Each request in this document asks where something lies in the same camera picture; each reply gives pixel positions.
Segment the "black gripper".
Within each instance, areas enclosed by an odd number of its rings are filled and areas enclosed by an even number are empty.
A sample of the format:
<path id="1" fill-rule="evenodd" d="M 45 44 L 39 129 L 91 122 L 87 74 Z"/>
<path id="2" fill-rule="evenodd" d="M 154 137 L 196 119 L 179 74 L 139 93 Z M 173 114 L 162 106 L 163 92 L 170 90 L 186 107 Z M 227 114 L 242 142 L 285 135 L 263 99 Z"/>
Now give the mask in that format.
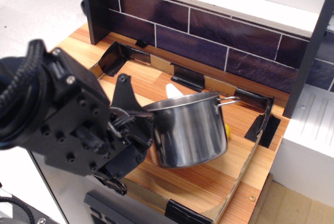
<path id="1" fill-rule="evenodd" d="M 131 77 L 117 77 L 109 100 L 95 75 L 60 48 L 42 55 L 28 148 L 45 163 L 93 175 L 114 190 L 152 145 L 154 114 L 135 98 Z"/>

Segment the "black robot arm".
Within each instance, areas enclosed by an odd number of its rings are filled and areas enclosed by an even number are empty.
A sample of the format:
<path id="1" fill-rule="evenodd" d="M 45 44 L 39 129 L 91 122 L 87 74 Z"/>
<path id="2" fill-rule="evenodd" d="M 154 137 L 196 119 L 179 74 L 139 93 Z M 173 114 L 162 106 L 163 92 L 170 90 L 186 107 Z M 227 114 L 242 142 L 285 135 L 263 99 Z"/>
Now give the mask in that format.
<path id="1" fill-rule="evenodd" d="M 42 40 L 25 57 L 1 60 L 1 149 L 22 147 L 48 166 L 93 175 L 124 195 L 122 178 L 152 145 L 153 114 L 137 102 L 130 77 L 117 77 L 109 100 L 95 75 Z"/>

